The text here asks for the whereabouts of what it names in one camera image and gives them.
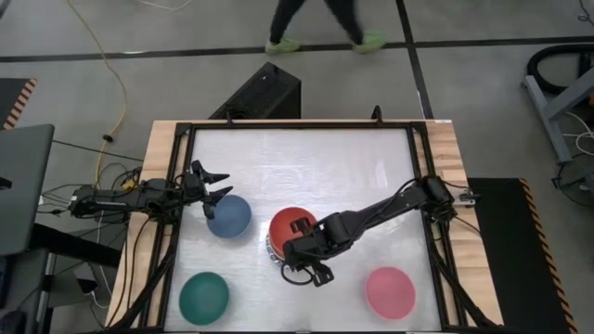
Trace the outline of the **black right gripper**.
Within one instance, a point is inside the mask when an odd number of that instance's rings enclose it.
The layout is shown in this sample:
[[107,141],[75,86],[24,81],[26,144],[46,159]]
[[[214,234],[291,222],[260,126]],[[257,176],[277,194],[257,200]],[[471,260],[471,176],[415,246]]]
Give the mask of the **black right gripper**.
[[322,263],[329,258],[331,246],[323,229],[311,225],[306,217],[290,223],[291,231],[300,234],[283,244],[284,264],[293,271],[302,271],[310,275],[307,282],[293,282],[293,285],[313,283],[316,287],[328,284],[334,279],[331,269]]

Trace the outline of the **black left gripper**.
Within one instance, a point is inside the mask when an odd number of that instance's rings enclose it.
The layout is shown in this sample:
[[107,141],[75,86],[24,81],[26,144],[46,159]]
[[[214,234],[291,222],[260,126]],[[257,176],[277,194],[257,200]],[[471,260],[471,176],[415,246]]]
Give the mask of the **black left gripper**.
[[185,203],[191,204],[197,201],[202,203],[202,209],[208,219],[214,218],[214,206],[227,194],[233,187],[227,186],[215,191],[209,191],[207,185],[215,184],[229,177],[228,173],[210,173],[207,172],[200,161],[190,163],[190,169],[185,172],[183,179],[183,188],[185,192]]

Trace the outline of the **red-orange plastic bowl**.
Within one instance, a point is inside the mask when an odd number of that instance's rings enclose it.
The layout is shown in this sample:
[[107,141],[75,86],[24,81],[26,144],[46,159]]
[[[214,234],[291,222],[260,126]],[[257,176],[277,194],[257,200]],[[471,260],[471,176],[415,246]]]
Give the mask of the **red-orange plastic bowl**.
[[300,233],[293,233],[291,230],[291,222],[300,218],[306,218],[311,225],[317,222],[316,217],[312,213],[299,207],[282,209],[272,218],[268,231],[269,243],[272,251],[281,260],[284,259],[283,244],[301,235]]

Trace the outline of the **blue patterned paper bowl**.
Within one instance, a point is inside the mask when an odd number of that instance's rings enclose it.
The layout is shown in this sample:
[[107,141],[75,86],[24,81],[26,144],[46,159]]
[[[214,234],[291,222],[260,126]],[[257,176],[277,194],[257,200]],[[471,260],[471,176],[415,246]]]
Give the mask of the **blue patterned paper bowl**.
[[270,236],[267,235],[266,239],[265,239],[265,248],[266,251],[268,253],[268,257],[269,259],[273,262],[274,265],[276,265],[278,268],[281,268],[284,264],[284,260],[277,255],[277,253],[275,252],[272,243],[270,241]]

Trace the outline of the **blue plastic bowl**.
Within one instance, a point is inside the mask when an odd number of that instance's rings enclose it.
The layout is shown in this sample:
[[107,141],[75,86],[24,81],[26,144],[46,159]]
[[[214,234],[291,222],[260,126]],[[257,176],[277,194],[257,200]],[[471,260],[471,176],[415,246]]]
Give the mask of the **blue plastic bowl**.
[[209,230],[218,238],[236,238],[250,226],[252,209],[246,199],[226,195],[214,208],[214,218],[207,220]]

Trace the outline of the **pink plastic bowl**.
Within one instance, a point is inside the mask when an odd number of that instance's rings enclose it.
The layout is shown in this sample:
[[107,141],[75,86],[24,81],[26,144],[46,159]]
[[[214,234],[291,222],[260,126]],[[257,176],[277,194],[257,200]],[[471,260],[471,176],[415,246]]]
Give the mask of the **pink plastic bowl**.
[[407,317],[416,303],[412,280],[396,267],[384,266],[372,271],[365,283],[370,309],[379,317],[400,320]]

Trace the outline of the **green plastic bowl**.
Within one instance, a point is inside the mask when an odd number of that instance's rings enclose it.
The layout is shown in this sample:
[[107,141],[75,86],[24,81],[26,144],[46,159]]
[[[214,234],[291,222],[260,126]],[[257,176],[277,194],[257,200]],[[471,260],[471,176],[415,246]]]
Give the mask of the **green plastic bowl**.
[[217,321],[229,303],[229,287],[214,272],[201,272],[192,276],[180,291],[178,305],[182,316],[196,326],[207,326]]

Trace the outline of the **black computer tower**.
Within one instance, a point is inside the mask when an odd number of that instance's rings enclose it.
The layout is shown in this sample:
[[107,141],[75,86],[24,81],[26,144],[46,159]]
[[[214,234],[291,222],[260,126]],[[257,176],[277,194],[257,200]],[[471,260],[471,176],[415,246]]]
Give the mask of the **black computer tower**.
[[302,118],[302,81],[273,63],[266,62],[210,120],[282,120]]

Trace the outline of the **black metal stand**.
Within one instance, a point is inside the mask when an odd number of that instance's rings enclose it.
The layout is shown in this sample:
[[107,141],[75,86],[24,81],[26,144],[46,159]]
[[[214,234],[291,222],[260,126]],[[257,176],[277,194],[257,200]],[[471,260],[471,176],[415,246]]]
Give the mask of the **black metal stand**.
[[46,282],[45,266],[51,253],[110,267],[117,266],[121,256],[109,246],[35,224],[24,239],[24,249],[7,256],[11,269],[6,275],[6,299],[0,302],[0,334],[35,333]]

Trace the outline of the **person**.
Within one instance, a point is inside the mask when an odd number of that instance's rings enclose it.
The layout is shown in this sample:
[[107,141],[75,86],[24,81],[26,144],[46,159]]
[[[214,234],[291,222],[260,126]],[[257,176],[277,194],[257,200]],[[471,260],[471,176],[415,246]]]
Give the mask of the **person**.
[[[301,48],[298,41],[286,38],[284,33],[305,1],[278,0],[270,25],[269,37],[265,45],[266,53],[291,53]],[[380,35],[363,30],[355,12],[355,0],[324,0],[324,2],[330,13],[346,32],[355,52],[360,54],[372,53],[386,45],[385,40]]]

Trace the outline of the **grey monitor panel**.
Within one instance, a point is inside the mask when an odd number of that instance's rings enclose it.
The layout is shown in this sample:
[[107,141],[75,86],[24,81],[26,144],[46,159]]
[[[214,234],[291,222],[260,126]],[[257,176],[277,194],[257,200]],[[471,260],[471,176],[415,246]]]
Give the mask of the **grey monitor panel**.
[[55,127],[51,124],[0,131],[0,256],[25,251],[34,225]]

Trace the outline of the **black hazard-striped floor mat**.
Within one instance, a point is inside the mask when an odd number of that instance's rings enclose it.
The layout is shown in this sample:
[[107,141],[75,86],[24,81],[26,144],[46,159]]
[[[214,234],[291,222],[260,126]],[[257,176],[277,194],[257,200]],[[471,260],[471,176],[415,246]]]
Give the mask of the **black hazard-striped floor mat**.
[[530,186],[522,178],[471,178],[499,310],[506,328],[578,334]]
[[16,127],[36,85],[35,78],[0,78],[0,131]]

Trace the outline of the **grey metal stand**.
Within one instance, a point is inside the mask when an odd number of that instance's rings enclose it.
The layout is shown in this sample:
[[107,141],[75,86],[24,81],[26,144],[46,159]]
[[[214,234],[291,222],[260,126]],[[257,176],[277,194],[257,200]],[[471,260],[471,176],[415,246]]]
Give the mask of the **grey metal stand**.
[[547,100],[544,96],[534,76],[526,75],[523,79],[523,86],[536,106],[537,115],[549,136],[558,161],[560,163],[571,161],[572,154],[562,135],[559,119],[594,92],[594,68],[587,71],[551,100]]

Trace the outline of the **silver metal bracket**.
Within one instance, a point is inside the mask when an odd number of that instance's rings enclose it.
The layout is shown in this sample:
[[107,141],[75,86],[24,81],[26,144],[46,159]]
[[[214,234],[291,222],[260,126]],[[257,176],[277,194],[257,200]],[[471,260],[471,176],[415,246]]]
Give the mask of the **silver metal bracket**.
[[465,190],[455,196],[456,203],[462,206],[473,206],[481,198],[480,194],[474,193],[472,190]]

